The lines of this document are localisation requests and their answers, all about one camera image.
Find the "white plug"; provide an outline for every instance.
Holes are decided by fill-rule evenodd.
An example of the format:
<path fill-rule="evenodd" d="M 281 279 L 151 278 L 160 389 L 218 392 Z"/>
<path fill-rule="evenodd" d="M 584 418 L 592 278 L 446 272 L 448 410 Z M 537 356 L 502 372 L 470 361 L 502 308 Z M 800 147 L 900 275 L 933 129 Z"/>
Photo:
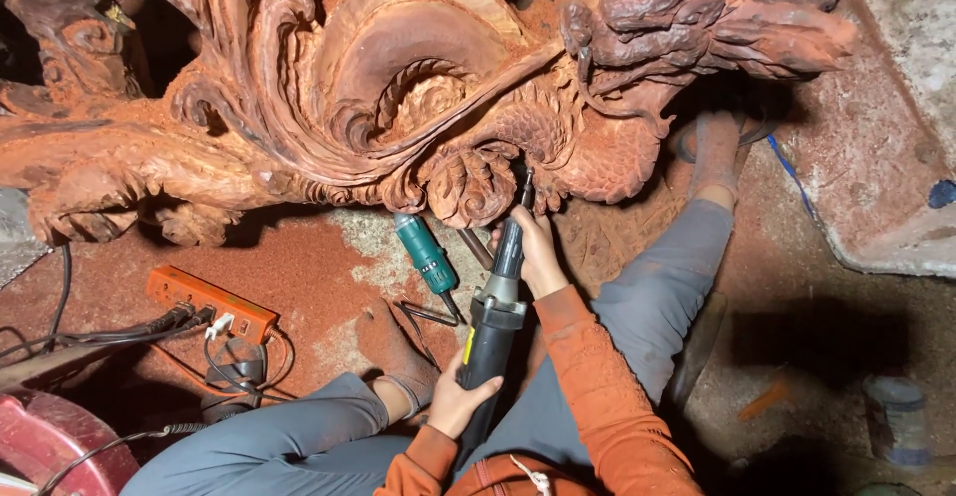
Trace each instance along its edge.
<path fill-rule="evenodd" d="M 223 316 L 216 319 L 216 322 L 206 329 L 206 338 L 212 341 L 219 337 L 220 333 L 226 333 L 233 327 L 234 320 L 236 317 L 232 313 L 223 313 Z"/>

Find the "dragon sculpture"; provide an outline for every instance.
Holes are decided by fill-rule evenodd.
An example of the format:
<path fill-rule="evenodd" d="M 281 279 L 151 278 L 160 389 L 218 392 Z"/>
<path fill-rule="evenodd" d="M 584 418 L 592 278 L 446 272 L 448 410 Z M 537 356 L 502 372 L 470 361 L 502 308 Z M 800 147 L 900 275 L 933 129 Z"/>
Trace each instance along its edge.
<path fill-rule="evenodd" d="M 220 245 L 281 202 L 429 207 L 487 224 L 534 169 L 534 208 L 637 194 L 697 76 L 837 70 L 837 0 L 167 0 L 198 55 L 160 95 L 136 0 L 4 0 L 42 85 L 0 84 L 0 186 L 48 244 L 135 221 Z"/>

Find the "rotary tool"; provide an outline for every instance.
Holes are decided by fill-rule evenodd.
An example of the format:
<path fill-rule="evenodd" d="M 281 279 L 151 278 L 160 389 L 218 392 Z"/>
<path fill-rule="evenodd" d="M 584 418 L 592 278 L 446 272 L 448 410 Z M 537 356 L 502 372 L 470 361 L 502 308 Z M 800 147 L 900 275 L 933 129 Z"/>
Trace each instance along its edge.
<path fill-rule="evenodd" d="M 528 168 L 522 189 L 521 206 L 527 209 L 531 209 L 534 201 L 533 174 L 534 170 Z M 462 367 L 456 376 L 458 384 L 466 390 L 473 390 L 487 380 L 505 374 L 514 334 L 525 324 L 528 304 L 518 301 L 518 280 L 525 258 L 522 234 L 521 226 L 514 218 L 508 217 L 504 221 L 490 277 L 484 288 L 475 287 L 472 329 L 462 354 Z M 459 462 L 469 457 L 487 438 L 497 401 L 496 393 L 475 410 L 472 421 L 462 433 Z"/>
<path fill-rule="evenodd" d="M 463 322 L 462 313 L 451 298 L 451 288 L 455 286 L 455 272 L 451 269 L 445 252 L 438 246 L 422 217 L 396 212 L 395 233 L 399 236 L 401 244 L 405 246 L 408 256 L 412 257 L 415 270 L 418 270 L 424 282 L 428 283 L 428 288 L 432 293 L 442 297 L 442 301 L 448 306 L 448 311 L 451 312 L 456 323 Z"/>

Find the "plastic container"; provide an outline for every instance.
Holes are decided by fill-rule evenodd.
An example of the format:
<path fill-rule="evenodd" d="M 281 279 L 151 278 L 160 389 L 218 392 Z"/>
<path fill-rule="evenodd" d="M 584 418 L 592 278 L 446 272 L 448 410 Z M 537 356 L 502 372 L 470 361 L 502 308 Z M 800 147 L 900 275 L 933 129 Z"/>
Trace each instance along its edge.
<path fill-rule="evenodd" d="M 909 470 L 928 466 L 932 453 L 920 386 L 903 376 L 870 375 L 863 395 L 874 457 Z"/>

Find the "sock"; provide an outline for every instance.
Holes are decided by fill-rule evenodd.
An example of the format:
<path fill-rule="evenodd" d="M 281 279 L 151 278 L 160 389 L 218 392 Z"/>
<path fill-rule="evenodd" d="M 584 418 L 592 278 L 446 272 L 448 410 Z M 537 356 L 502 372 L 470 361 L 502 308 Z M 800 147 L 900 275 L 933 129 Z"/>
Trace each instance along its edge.
<path fill-rule="evenodd" d="M 737 198 L 734 163 L 740 132 L 729 111 L 704 112 L 697 117 L 697 161 L 688 196 L 711 184 L 723 186 Z"/>
<path fill-rule="evenodd" d="M 356 328 L 358 349 L 385 373 L 383 379 L 398 386 L 408 397 L 412 411 L 406 419 L 418 414 L 431 402 L 438 369 L 408 342 L 385 300 L 378 299 L 372 312 L 358 319 Z"/>

